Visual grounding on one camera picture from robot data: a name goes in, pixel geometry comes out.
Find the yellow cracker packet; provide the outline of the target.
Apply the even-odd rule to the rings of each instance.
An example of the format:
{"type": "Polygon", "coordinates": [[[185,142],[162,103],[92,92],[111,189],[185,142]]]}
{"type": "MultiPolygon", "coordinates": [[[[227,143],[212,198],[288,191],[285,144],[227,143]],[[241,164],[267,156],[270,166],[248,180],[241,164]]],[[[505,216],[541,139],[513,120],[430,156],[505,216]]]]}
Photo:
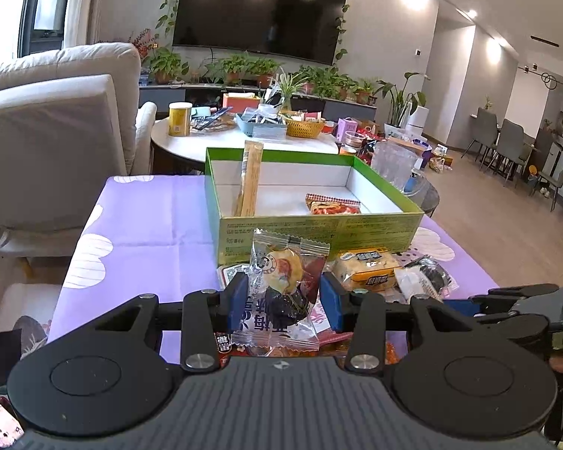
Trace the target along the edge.
{"type": "Polygon", "coordinates": [[[386,249],[361,249],[340,253],[331,271],[346,291],[387,291],[396,286],[400,262],[386,249]]]}

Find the dark seaweed snack packet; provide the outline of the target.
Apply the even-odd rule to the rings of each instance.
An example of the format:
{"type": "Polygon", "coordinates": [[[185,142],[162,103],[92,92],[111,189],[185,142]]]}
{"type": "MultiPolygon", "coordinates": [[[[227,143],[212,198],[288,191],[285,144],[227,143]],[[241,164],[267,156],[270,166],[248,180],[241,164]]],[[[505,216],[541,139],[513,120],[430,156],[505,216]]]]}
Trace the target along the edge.
{"type": "Polygon", "coordinates": [[[459,288],[449,273],[429,256],[419,257],[394,271],[397,288],[407,303],[413,299],[443,302],[459,288]]]}

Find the clear packet with bun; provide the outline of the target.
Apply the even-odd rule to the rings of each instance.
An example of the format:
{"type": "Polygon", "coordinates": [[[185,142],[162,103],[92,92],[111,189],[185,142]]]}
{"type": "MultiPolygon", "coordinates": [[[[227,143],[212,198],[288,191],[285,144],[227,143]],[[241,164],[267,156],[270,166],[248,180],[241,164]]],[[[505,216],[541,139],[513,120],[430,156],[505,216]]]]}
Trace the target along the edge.
{"type": "Polygon", "coordinates": [[[326,243],[256,229],[248,267],[249,292],[238,347],[318,351],[310,319],[329,255],[326,243]]]}

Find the long gold snack stick packet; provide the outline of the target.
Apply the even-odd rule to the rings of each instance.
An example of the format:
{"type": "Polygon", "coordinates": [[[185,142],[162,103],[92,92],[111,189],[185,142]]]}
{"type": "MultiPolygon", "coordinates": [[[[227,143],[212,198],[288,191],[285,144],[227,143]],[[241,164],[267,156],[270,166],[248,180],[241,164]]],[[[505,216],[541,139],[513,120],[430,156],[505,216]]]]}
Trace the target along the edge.
{"type": "Polygon", "coordinates": [[[241,184],[235,215],[254,216],[264,146],[258,141],[246,141],[241,167],[241,184]]]}

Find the red chips bag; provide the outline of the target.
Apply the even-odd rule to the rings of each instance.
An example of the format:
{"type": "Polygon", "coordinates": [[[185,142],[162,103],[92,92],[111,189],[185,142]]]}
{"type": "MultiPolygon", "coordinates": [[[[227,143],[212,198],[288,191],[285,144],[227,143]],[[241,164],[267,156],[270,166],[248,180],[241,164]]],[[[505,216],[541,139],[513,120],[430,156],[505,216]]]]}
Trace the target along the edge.
{"type": "Polygon", "coordinates": [[[312,215],[359,215],[361,203],[358,200],[336,198],[309,193],[305,202],[312,215]]]}

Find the small red snack packet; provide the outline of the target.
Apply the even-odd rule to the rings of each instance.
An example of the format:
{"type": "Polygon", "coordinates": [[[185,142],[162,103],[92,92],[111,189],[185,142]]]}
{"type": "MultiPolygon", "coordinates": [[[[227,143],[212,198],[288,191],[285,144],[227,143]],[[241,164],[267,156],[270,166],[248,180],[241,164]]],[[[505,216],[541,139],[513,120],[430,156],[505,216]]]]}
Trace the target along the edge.
{"type": "Polygon", "coordinates": [[[218,353],[218,359],[220,360],[220,367],[224,367],[229,361],[230,355],[232,354],[234,344],[230,340],[230,334],[227,333],[216,333],[214,334],[216,348],[218,353]]]}

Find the purple floral tablecloth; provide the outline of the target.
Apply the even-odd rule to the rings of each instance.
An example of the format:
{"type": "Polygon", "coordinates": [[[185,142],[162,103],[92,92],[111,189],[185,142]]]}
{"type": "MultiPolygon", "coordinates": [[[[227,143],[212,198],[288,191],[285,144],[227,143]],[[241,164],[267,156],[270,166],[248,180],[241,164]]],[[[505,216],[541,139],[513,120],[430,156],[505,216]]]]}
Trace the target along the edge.
{"type": "Polygon", "coordinates": [[[54,341],[142,294],[177,302],[219,288],[205,177],[107,180],[71,260],[54,341]]]}

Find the green cardboard box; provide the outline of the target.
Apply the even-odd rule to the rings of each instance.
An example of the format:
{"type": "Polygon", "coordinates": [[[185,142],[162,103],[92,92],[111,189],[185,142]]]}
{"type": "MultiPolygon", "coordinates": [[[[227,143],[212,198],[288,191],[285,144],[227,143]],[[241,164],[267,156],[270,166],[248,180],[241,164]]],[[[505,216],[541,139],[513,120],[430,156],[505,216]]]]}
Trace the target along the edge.
{"type": "Polygon", "coordinates": [[[407,250],[422,209],[356,156],[265,150],[250,171],[240,148],[206,152],[217,265],[247,262],[257,229],[326,243],[330,254],[407,250]]]}

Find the dark round side table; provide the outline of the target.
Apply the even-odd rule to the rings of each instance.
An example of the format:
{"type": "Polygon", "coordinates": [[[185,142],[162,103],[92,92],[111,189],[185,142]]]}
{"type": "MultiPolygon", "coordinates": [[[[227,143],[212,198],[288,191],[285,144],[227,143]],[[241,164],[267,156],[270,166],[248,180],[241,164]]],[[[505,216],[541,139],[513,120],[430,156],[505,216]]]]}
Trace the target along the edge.
{"type": "Polygon", "coordinates": [[[413,169],[411,172],[411,176],[403,188],[403,195],[417,204],[430,218],[440,202],[438,191],[418,169],[413,169]]]}

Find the purple gift bag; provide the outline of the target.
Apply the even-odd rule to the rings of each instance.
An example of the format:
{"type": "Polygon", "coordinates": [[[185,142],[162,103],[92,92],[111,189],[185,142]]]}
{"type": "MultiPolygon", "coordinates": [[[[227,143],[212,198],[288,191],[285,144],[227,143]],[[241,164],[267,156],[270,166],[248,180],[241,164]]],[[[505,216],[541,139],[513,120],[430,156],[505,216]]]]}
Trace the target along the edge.
{"type": "Polygon", "coordinates": [[[415,148],[415,152],[420,159],[417,163],[417,168],[423,171],[427,164],[429,163],[429,159],[432,157],[433,147],[426,141],[421,138],[414,138],[413,145],[415,148]]]}

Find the grey blue storage tray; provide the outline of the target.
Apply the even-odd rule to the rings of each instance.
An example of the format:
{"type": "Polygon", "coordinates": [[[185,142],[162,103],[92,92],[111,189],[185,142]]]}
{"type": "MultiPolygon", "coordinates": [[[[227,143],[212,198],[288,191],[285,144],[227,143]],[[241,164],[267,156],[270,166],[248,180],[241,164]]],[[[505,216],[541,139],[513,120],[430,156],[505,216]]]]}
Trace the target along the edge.
{"type": "Polygon", "coordinates": [[[283,122],[246,121],[237,114],[234,121],[239,129],[248,137],[262,139],[284,139],[287,135],[287,126],[283,122]]]}

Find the yellow woven basket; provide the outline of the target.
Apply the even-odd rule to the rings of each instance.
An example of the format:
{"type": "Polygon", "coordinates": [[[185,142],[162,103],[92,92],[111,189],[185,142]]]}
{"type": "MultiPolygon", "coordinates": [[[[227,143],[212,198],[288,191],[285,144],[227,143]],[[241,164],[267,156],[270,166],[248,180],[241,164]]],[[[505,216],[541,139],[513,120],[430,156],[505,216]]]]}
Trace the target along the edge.
{"type": "Polygon", "coordinates": [[[287,126],[287,135],[294,138],[316,139],[325,125],[323,119],[319,120],[296,120],[285,117],[283,119],[287,126]]]}

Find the yellow canister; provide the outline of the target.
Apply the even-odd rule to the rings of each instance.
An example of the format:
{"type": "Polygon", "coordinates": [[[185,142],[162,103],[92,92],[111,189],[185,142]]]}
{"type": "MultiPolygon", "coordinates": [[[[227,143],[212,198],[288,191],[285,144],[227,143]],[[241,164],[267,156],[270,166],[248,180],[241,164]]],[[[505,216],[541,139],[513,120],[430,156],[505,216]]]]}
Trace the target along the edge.
{"type": "Polygon", "coordinates": [[[169,105],[169,135],[184,137],[190,134],[193,106],[187,102],[175,102],[169,105]]]}

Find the beige sofa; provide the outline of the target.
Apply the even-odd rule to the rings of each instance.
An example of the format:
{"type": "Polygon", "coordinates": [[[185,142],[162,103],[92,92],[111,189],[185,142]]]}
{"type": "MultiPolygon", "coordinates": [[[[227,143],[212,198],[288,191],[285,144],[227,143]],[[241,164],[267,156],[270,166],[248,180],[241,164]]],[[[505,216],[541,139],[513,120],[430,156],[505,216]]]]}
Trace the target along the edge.
{"type": "Polygon", "coordinates": [[[148,175],[155,103],[129,43],[0,63],[0,254],[69,258],[110,177],[148,175]]]}

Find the black wall television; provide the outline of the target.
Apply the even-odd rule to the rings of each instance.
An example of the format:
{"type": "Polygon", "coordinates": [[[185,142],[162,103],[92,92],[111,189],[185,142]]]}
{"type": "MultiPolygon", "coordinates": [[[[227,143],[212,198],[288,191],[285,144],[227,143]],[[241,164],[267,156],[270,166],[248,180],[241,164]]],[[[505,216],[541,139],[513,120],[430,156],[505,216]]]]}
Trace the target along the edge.
{"type": "Polygon", "coordinates": [[[179,0],[173,44],[333,63],[347,0],[179,0]]]}

